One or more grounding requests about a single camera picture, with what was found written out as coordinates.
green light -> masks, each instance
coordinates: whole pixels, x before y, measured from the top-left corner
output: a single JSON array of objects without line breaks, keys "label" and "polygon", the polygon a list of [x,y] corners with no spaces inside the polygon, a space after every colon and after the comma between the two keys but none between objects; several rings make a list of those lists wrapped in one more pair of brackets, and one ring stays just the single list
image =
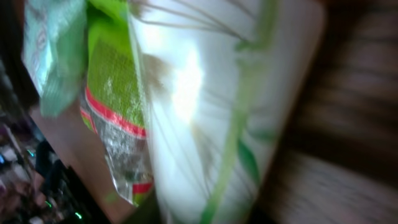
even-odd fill
[{"label": "green light", "polygon": [[75,212],[75,215],[76,215],[79,219],[81,219],[81,215],[80,215],[79,213]]},{"label": "green light", "polygon": [[27,150],[27,152],[29,152],[30,156],[34,157],[35,154],[33,154],[33,152],[30,152],[29,149]]},{"label": "green light", "polygon": [[48,202],[48,201],[45,201],[45,203],[51,208],[52,207],[52,205]]}]

transparent plastic wrap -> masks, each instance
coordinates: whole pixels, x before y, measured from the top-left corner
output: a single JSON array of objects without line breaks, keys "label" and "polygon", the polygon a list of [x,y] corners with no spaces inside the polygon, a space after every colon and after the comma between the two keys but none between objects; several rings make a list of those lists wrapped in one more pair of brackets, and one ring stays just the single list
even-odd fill
[{"label": "transparent plastic wrap", "polygon": [[312,0],[130,0],[167,223],[241,223],[322,32]]},{"label": "transparent plastic wrap", "polygon": [[87,83],[80,98],[85,124],[101,138],[113,184],[120,196],[138,206],[153,183],[142,118],[141,100],[134,74],[127,23],[99,13],[119,7],[92,1],[88,8],[89,63]]},{"label": "transparent plastic wrap", "polygon": [[58,116],[79,94],[86,69],[85,28],[85,0],[25,2],[22,60],[44,116]]}]

wooden table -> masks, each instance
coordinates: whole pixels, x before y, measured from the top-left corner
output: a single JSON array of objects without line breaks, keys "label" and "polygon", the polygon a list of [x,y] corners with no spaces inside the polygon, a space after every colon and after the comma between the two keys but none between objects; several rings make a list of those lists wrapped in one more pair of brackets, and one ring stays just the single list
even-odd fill
[{"label": "wooden table", "polygon": [[57,118],[43,118],[39,107],[30,115],[66,166],[71,166],[112,223],[120,223],[134,207],[119,197],[99,137],[83,123],[74,102]]}]

